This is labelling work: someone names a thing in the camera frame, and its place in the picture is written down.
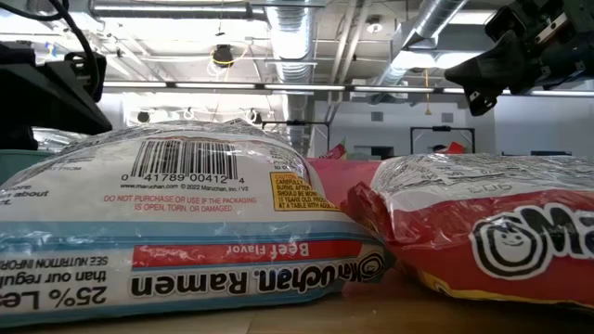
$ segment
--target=ramen package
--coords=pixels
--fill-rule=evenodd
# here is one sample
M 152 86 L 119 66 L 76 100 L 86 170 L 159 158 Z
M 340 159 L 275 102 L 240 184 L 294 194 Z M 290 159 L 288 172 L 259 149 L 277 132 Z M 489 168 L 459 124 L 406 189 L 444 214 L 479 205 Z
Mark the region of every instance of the ramen package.
M 593 159 L 396 158 L 343 207 L 431 289 L 594 308 Z
M 88 137 L 0 189 L 2 327 L 306 302 L 392 265 L 243 121 Z

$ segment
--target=maruchan logo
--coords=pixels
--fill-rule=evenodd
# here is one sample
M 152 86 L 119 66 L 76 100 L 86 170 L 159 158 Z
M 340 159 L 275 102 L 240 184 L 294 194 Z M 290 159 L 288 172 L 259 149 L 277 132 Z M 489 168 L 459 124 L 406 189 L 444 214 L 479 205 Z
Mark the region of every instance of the maruchan logo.
M 545 272 L 554 257 L 594 259 L 594 212 L 550 203 L 518 207 L 479 221 L 470 239 L 474 260 L 486 274 L 508 280 Z
M 366 282 L 381 274 L 385 269 L 383 257 L 378 253 L 368 254 L 358 262 L 329 263 L 324 266 L 311 264 L 306 267 L 271 268 L 256 270 L 258 292 L 297 290 L 305 293 L 309 289 L 325 288 L 337 279 L 351 282 Z

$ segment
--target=red object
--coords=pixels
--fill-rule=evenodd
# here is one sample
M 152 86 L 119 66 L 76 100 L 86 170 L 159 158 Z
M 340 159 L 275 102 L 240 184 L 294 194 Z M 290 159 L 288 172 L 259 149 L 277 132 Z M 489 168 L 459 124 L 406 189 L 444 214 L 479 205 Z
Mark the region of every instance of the red object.
M 559 227 L 564 218 L 550 222 L 535 219 L 530 226 L 545 226 L 538 237 L 547 244 L 540 254 L 548 263 L 534 261 L 533 270 L 526 277 L 510 276 L 507 279 L 488 275 L 477 262 L 475 250 L 469 235 L 475 222 L 502 212 L 517 212 L 525 206 L 528 212 L 555 213 L 563 208 L 568 216 L 572 212 L 594 212 L 594 193 L 568 190 L 550 190 L 499 198 L 451 200 L 430 207 L 404 212 L 388 211 L 383 199 L 367 185 L 361 183 L 349 191 L 348 203 L 342 205 L 347 213 L 363 225 L 374 224 L 388 248 L 405 267 L 414 272 L 422 283 L 448 295 L 473 299 L 500 299 L 524 302 L 572 302 L 594 307 L 594 218 L 583 213 L 582 221 L 588 231 L 571 233 L 572 227 Z M 531 208 L 544 208 L 544 211 Z M 556 247 L 564 246 L 565 251 L 574 248 L 582 253 L 582 259 L 574 255 L 555 254 Z
M 378 161 L 343 161 L 329 159 L 308 159 L 322 181 L 326 199 L 340 207 L 346 200 L 346 193 L 359 182 L 370 184 L 378 170 Z
M 452 142 L 452 144 L 449 145 L 449 148 L 447 148 L 447 151 L 445 152 L 445 154 L 464 154 L 466 153 L 464 150 L 464 147 L 460 144 L 458 144 L 457 142 Z
M 341 143 L 319 157 L 320 159 L 344 160 L 346 158 L 346 147 Z

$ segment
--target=yellow caution label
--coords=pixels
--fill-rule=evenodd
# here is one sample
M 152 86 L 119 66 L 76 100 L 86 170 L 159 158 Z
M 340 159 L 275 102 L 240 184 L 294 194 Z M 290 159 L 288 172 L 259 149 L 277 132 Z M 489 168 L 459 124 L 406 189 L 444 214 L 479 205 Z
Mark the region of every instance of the yellow caution label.
M 295 173 L 270 173 L 275 211 L 339 211 Z

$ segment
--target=table surface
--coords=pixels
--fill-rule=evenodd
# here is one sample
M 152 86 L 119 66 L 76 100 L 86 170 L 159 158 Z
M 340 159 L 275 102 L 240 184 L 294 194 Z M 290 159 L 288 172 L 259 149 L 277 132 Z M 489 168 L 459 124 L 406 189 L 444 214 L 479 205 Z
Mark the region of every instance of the table surface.
M 299 305 L 133 316 L 2 330 L 12 334 L 591 333 L 594 315 L 554 306 L 454 300 L 391 270 Z

